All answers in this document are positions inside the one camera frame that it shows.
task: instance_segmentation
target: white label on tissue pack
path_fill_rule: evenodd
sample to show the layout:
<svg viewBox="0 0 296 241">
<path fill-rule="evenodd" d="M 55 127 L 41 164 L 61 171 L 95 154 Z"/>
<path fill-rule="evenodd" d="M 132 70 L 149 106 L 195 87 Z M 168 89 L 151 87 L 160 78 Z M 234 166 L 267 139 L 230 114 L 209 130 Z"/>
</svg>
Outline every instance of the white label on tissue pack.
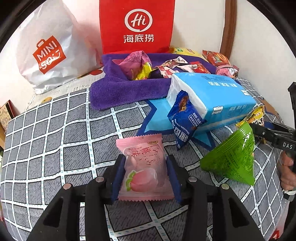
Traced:
<svg viewBox="0 0 296 241">
<path fill-rule="evenodd" d="M 222 110 L 223 110 L 223 106 L 216 106 L 216 107 L 213 108 L 212 115 L 219 114 L 219 113 L 222 112 Z"/>
<path fill-rule="evenodd" d="M 245 90 L 241 90 L 241 91 L 242 91 L 242 93 L 244 93 L 244 95 L 249 95 L 249 93 L 247 91 L 245 91 Z"/>
</svg>

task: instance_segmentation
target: silver rivet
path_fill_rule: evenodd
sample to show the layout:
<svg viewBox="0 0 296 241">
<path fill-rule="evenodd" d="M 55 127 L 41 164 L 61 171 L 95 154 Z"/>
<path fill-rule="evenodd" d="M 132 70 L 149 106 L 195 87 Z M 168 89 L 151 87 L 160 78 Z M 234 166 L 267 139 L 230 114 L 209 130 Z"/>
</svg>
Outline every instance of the silver rivet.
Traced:
<svg viewBox="0 0 296 241">
<path fill-rule="evenodd" d="M 189 177 L 188 181 L 190 181 L 191 183 L 194 183 L 197 181 L 197 178 L 196 177 Z"/>
<path fill-rule="evenodd" d="M 70 187 L 71 187 L 71 183 L 66 183 L 66 184 L 63 185 L 63 188 L 65 190 L 69 189 Z"/>
<path fill-rule="evenodd" d="M 224 189 L 224 190 L 228 190 L 229 189 L 229 186 L 226 184 L 226 183 L 223 183 L 221 185 L 221 187 Z"/>
<path fill-rule="evenodd" d="M 99 176 L 99 177 L 96 178 L 97 183 L 101 183 L 102 181 L 104 181 L 104 177 Z"/>
</svg>

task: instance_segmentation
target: purple cloth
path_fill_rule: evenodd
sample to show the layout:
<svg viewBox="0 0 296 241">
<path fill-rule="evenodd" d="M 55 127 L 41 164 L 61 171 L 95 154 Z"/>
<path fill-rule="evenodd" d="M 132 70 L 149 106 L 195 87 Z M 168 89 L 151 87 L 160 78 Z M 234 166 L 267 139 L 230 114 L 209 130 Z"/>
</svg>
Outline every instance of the purple cloth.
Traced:
<svg viewBox="0 0 296 241">
<path fill-rule="evenodd" d="M 152 62 L 152 67 L 181 56 L 188 63 L 199 61 L 211 74 L 216 73 L 215 66 L 199 57 L 171 53 L 150 53 L 147 55 Z M 90 87 L 89 99 L 93 109 L 105 110 L 135 101 L 167 96 L 171 79 L 128 80 L 120 67 L 112 61 L 113 59 L 125 59 L 127 56 L 128 54 L 105 54 L 102 56 L 106 75 Z"/>
</svg>

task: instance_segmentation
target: gray tablecloth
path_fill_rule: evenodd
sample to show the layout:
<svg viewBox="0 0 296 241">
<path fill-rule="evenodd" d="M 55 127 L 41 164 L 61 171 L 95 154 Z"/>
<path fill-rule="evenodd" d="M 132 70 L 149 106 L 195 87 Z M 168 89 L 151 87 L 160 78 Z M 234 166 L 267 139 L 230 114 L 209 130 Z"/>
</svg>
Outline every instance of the gray tablecloth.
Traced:
<svg viewBox="0 0 296 241">
<path fill-rule="evenodd" d="M 240 83 L 254 96 L 259 93 L 249 81 Z M 39 105 L 16 119 L 7 129 L 1 179 L 1 201 L 12 236 L 25 241 L 37 219 L 67 182 L 88 183 L 113 165 L 120 153 L 118 138 L 136 135 L 151 109 L 145 101 L 95 111 L 89 104 L 89 89 L 75 91 Z M 282 122 L 271 113 L 268 121 Z M 234 124 L 210 133 L 219 145 L 237 128 Z M 173 154 L 190 175 L 206 184 L 227 183 L 238 195 L 266 239 L 270 237 L 284 211 L 286 201 L 280 188 L 276 163 L 280 151 L 269 144 L 255 143 L 255 186 L 228 180 L 200 168 L 199 160 L 211 148 L 190 141 L 176 150 L 173 134 L 163 135 L 166 154 Z M 208 205 L 207 238 L 212 240 L 212 211 Z M 81 203 L 80 240 L 85 240 L 84 203 Z M 175 200 L 121 202 L 106 206 L 111 240 L 181 240 L 187 206 Z"/>
</svg>

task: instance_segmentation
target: human hand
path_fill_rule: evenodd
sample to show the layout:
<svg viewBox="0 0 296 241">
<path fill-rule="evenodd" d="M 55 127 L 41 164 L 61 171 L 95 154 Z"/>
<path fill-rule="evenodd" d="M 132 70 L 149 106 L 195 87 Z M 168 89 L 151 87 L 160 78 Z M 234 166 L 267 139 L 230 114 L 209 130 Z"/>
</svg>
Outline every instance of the human hand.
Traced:
<svg viewBox="0 0 296 241">
<path fill-rule="evenodd" d="M 296 187 L 296 174 L 290 170 L 290 166 L 293 166 L 293 159 L 288 157 L 286 152 L 283 151 L 280 156 L 281 166 L 279 171 L 281 173 L 281 186 L 284 190 L 290 191 Z"/>
</svg>

